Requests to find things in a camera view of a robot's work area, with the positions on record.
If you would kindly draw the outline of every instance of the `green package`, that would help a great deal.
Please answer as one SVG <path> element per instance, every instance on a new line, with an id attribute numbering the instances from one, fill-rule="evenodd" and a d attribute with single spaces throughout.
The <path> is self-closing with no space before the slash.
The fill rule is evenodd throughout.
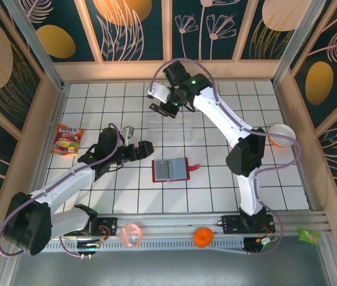
<path id="1" fill-rule="evenodd" d="M 298 241 L 306 241 L 307 243 L 318 245 L 319 233 L 314 231 L 307 231 L 304 228 L 299 228 Z"/>

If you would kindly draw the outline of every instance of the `purple cable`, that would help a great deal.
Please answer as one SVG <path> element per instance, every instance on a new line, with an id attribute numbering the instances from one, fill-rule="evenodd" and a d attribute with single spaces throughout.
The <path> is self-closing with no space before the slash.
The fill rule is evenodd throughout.
<path id="1" fill-rule="evenodd" d="M 282 237 L 283 237 L 283 223 L 281 221 L 281 218 L 279 217 L 279 215 L 274 211 L 272 210 L 268 205 L 264 204 L 260 197 L 258 196 L 258 192 L 257 192 L 257 175 L 260 174 L 260 173 L 263 173 L 263 172 L 268 172 L 268 171 L 272 171 L 272 170 L 280 170 L 280 169 L 284 169 L 286 167 L 289 167 L 290 165 L 296 163 L 299 158 L 301 158 L 301 155 L 302 155 L 302 146 L 301 144 L 297 141 L 297 140 L 294 140 L 293 138 L 291 137 L 288 137 L 288 136 L 284 136 L 284 135 L 278 135 L 278 134 L 272 134 L 272 133 L 262 133 L 262 132 L 257 132 L 257 131 L 253 131 L 253 130 L 249 130 L 247 128 L 244 128 L 224 107 L 222 104 L 220 104 L 220 97 L 217 95 L 217 91 L 216 91 L 216 83 L 215 83 L 215 79 L 213 78 L 212 74 L 200 63 L 198 63 L 197 61 L 194 61 L 194 60 L 191 60 L 190 58 L 174 58 L 172 60 L 169 60 L 169 61 L 166 61 L 164 64 L 162 64 L 158 70 L 154 73 L 154 76 L 152 77 L 151 79 L 151 83 L 150 83 L 150 87 L 149 87 L 149 91 L 151 92 L 152 91 L 152 85 L 154 84 L 155 82 L 155 78 L 157 77 L 158 73 L 161 71 L 161 69 L 163 69 L 166 65 L 170 64 L 170 63 L 173 63 L 175 61 L 189 61 L 191 63 L 194 63 L 196 64 L 197 66 L 199 66 L 200 68 L 203 69 L 203 71 L 206 72 L 206 74 L 208 75 L 208 77 L 211 79 L 212 81 L 212 89 L 213 89 L 213 92 L 214 92 L 214 96 L 215 96 L 215 99 L 216 99 L 216 103 L 217 105 L 220 107 L 220 109 L 224 112 L 224 114 L 230 119 L 232 120 L 232 122 L 234 124 L 236 124 L 239 128 L 241 128 L 242 130 L 244 130 L 245 132 L 248 132 L 250 134 L 254 134 L 254 135 L 258 135 L 258 136 L 270 136 L 270 137 L 276 137 L 276 138 L 282 138 L 282 139 L 286 139 L 288 141 L 291 141 L 293 142 L 295 145 L 297 145 L 297 149 L 298 149 L 298 154 L 297 156 L 294 158 L 294 160 L 292 160 L 291 162 L 289 162 L 288 164 L 285 164 L 283 166 L 276 166 L 276 167 L 271 167 L 271 168 L 266 168 L 266 169 L 261 169 L 261 170 L 258 170 L 255 172 L 254 174 L 254 178 L 253 178 L 253 186 L 254 186 L 254 193 L 258 199 L 258 201 L 263 205 L 263 207 L 265 207 L 267 210 L 269 210 L 270 212 L 272 212 L 274 214 L 274 216 L 277 218 L 278 222 L 280 223 L 280 236 L 277 240 L 277 243 L 274 247 L 272 247 L 270 250 L 267 250 L 265 252 L 262 252 L 262 253 L 249 253 L 251 255 L 255 255 L 255 256 L 258 256 L 258 255 L 262 255 L 262 254 L 267 254 L 267 253 L 270 253 L 272 252 L 273 250 L 275 250 L 278 245 L 281 243 L 282 241 Z"/>
<path id="2" fill-rule="evenodd" d="M 19 255 L 21 253 L 23 253 L 23 250 L 20 250 L 18 252 L 15 253 L 7 253 L 3 250 L 3 248 L 1 247 L 1 237 L 4 231 L 4 228 L 6 227 L 6 225 L 8 224 L 8 222 L 21 210 L 23 210 L 26 206 L 28 206 L 29 204 L 32 204 L 34 201 L 36 201 L 38 198 L 43 197 L 44 195 L 47 195 L 47 193 L 51 192 L 54 188 L 56 188 L 57 186 L 59 186 L 61 183 L 65 182 L 68 178 L 70 178 L 71 176 L 73 176 L 74 174 L 76 174 L 77 172 L 86 169 L 86 168 L 90 168 L 92 166 L 95 166 L 97 164 L 101 164 L 104 161 L 108 160 L 111 156 L 114 155 L 114 153 L 117 151 L 118 149 L 118 145 L 120 144 L 120 131 L 118 130 L 117 126 L 113 123 L 109 123 L 108 125 L 109 128 L 114 128 L 116 130 L 117 133 L 117 142 L 116 142 L 116 146 L 114 147 L 113 151 L 107 155 L 105 158 L 101 159 L 100 161 L 94 162 L 92 164 L 86 165 L 86 166 L 82 166 L 76 170 L 74 170 L 73 172 L 67 174 L 65 177 L 61 178 L 59 181 L 57 181 L 56 183 L 54 183 L 52 186 L 50 186 L 49 188 L 47 188 L 45 190 L 44 193 L 40 193 L 39 195 L 36 195 L 35 197 L 29 199 L 28 201 L 26 201 L 25 203 L 21 204 L 20 206 L 18 206 L 15 210 L 13 210 L 3 221 L 1 227 L 0 227 L 0 254 L 2 256 L 5 257 L 12 257 L 12 256 L 16 256 Z"/>

